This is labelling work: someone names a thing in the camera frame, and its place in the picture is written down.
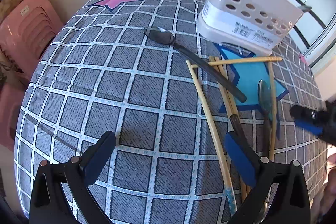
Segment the grey checkered tablecloth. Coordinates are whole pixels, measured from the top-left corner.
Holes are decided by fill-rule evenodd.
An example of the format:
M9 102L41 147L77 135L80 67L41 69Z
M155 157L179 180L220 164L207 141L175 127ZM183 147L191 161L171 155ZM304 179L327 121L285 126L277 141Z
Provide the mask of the grey checkered tablecloth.
M222 59L197 19L206 0L139 0L113 11L89 7L66 23L41 58L19 112L15 177L30 217L35 176L81 156L111 131L116 147L89 191L114 223L227 223L221 169L186 58L150 40L163 27L199 57ZM301 163L310 200L327 171L327 144L295 126L295 104L320 108L313 74L287 35L273 49L275 79L288 89L277 101L275 162ZM249 145L263 151L261 110L239 111Z

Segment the pink star mat left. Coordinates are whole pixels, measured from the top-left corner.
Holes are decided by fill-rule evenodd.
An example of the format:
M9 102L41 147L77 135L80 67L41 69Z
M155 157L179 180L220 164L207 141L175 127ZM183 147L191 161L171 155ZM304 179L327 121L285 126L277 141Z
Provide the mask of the pink star mat left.
M105 7L109 11L113 11L120 4L127 2L135 2L139 0L100 0L98 2L92 3L89 7Z

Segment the pink plastic stools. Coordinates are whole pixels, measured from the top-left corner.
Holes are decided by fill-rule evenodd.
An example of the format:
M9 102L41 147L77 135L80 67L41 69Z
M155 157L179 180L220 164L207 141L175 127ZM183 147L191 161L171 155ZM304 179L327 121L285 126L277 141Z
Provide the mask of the pink plastic stools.
M47 47L63 27L49 0L23 0L1 23L1 50L14 75L30 81ZM25 87L6 81L1 87L1 145L14 151L15 129Z

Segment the long wooden chopstick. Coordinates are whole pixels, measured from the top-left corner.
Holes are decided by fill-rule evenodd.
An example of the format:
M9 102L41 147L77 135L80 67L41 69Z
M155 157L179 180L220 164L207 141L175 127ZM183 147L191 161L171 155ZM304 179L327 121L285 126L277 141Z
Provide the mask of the long wooden chopstick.
M242 59L229 59L229 60L219 60L219 61L210 61L208 65L212 67L217 67L219 65L231 65L231 64L244 64L244 63L260 63L260 62L276 62L282 61L282 57L248 57Z

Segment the white plastic utensil holder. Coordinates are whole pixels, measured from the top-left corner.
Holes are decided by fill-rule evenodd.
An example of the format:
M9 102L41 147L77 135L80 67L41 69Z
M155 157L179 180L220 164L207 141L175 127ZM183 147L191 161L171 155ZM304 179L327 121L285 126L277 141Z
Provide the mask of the white plastic utensil holder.
M209 41L269 56L303 14L288 0L206 0L197 29Z

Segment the wooden chopstick pair member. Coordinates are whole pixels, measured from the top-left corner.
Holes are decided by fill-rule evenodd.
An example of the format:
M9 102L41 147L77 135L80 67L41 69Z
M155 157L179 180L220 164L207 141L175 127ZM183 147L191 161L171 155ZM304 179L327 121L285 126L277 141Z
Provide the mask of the wooden chopstick pair member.
M271 93L271 104L272 104L272 127L270 132L270 150L269 159L274 161L274 151L276 143L276 129L277 129L277 101L276 101L276 85L274 80L274 72L272 62L268 63L269 78L270 78L270 93Z

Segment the blue star mat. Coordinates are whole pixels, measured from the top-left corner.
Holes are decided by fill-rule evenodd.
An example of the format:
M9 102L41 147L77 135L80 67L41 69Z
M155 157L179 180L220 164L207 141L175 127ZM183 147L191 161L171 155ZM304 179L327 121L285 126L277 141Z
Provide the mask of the blue star mat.
M233 48L226 46L220 46L215 44L215 47L220 52L224 60L233 60L233 59L246 59L256 57L253 52L250 52L247 56L243 56L240 53L236 53ZM247 111L258 109L261 110L258 101L258 83L260 80L264 80L270 86L270 77L268 71L268 65L264 62L255 62L255 63L236 63L230 64L229 68L232 70L233 78L230 81L240 89L247 97L247 100L244 103L241 103L239 100L235 99L236 106L238 111ZM274 83L276 87L276 100L279 101L285 95L288 94L288 89L281 84L274 77Z

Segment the blue patterned chopstick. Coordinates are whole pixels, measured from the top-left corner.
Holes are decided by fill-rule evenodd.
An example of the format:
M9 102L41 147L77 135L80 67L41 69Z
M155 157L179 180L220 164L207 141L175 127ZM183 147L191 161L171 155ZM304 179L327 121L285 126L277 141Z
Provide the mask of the blue patterned chopstick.
M201 105L202 105L202 109L205 113L205 117L206 117L206 121L210 130L210 134L213 140L213 144L215 147L215 151L217 153L217 157L218 157L218 161L219 161L219 166L220 166L220 170L222 173L222 177L223 177L223 182L224 182L224 189L225 189L225 193L229 202L229 208L230 208L230 212L231 215L233 216L236 211L237 211L237 205L236 205L236 200L235 200L235 195L234 195L234 189L232 186L232 180L231 180L231 175L230 175L230 170L228 168L228 164L227 164L227 160L226 160L226 156L224 154L224 149L222 146L222 142L221 139L219 137L213 116L211 114L210 108L208 106L207 100L205 98L205 95L203 93L201 84L198 81L198 77L196 76L194 69L191 66L191 63L189 60L186 60L190 75L193 79L195 88L197 90L197 94L200 98L201 101Z

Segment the black handled large spoon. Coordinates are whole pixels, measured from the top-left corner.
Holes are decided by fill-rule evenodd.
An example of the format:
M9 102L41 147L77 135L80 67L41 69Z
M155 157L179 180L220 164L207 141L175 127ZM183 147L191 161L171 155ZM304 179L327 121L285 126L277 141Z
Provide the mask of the black handled large spoon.
M192 53L186 47L180 45L176 42L175 36L168 30L161 27L148 27L143 30L144 34L152 41L162 44L172 46L175 50L185 55L189 60L193 61L197 66L201 67L208 74L211 74L216 78L217 82L220 83L224 88L226 88L231 94L237 98L241 103L247 100L246 95L239 90L232 82L230 82L226 77L216 71L212 66L208 65L203 59L198 57L196 54Z

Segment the black handled small spoon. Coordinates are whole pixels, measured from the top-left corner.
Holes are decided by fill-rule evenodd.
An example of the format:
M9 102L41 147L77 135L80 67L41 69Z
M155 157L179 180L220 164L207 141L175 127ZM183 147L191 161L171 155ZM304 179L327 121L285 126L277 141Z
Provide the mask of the black handled small spoon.
M270 121L272 121L272 98L270 87L266 81L258 83L258 101L264 117L262 155L269 157L270 149Z

